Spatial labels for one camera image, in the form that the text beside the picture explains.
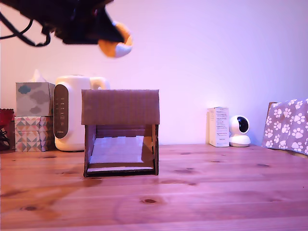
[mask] purple fabric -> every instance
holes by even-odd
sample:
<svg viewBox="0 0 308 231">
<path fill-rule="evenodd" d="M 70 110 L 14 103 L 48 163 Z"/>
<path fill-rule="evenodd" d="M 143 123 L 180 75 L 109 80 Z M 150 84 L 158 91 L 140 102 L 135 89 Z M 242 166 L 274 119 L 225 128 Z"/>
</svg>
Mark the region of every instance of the purple fabric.
<svg viewBox="0 0 308 231">
<path fill-rule="evenodd" d="M 262 147 L 308 155 L 308 99 L 273 103 L 270 106 Z"/>
</svg>

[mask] security camera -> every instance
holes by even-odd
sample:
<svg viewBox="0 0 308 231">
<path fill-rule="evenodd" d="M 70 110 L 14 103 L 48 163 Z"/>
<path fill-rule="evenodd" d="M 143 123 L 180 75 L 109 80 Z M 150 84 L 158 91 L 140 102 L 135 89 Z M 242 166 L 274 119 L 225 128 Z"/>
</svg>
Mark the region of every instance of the security camera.
<svg viewBox="0 0 308 231">
<path fill-rule="evenodd" d="M 250 138 L 246 135 L 249 131 L 249 120 L 242 115 L 235 115 L 229 123 L 231 136 L 229 138 L 230 146 L 248 147 Z"/>
</svg>

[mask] cardboard box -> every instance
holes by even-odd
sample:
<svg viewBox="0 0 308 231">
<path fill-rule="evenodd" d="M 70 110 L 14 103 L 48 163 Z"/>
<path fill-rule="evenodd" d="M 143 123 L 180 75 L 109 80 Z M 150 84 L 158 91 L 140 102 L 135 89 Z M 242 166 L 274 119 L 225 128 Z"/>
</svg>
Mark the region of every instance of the cardboard box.
<svg viewBox="0 0 308 231">
<path fill-rule="evenodd" d="M 229 147 L 229 109 L 210 108 L 209 116 L 209 143 L 215 147 Z"/>
<path fill-rule="evenodd" d="M 158 90 L 82 90 L 84 177 L 158 175 Z"/>
<path fill-rule="evenodd" d="M 16 152 L 44 152 L 55 148 L 53 117 L 15 117 Z"/>
<path fill-rule="evenodd" d="M 53 90 L 47 82 L 16 83 L 16 116 L 53 116 Z"/>
</svg>

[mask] box opening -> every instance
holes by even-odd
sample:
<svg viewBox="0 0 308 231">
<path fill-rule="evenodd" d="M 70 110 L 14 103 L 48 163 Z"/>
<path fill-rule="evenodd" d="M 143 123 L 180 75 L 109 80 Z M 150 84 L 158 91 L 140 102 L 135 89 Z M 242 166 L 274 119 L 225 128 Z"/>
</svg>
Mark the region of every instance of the box opening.
<svg viewBox="0 0 308 231">
<path fill-rule="evenodd" d="M 155 125 L 86 126 L 86 139 L 86 176 L 106 171 L 155 174 Z"/>
</svg>

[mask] plush toy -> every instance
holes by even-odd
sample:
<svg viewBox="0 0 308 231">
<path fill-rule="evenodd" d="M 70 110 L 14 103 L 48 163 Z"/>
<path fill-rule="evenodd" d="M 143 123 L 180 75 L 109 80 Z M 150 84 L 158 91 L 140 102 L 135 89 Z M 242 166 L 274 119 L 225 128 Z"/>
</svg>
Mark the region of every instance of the plush toy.
<svg viewBox="0 0 308 231">
<path fill-rule="evenodd" d="M 113 25 L 118 29 L 124 38 L 123 42 L 111 42 L 106 40 L 99 40 L 98 44 L 102 52 L 108 57 L 120 58 L 130 53 L 132 49 L 132 37 L 130 31 L 122 24 L 113 22 Z"/>
</svg>

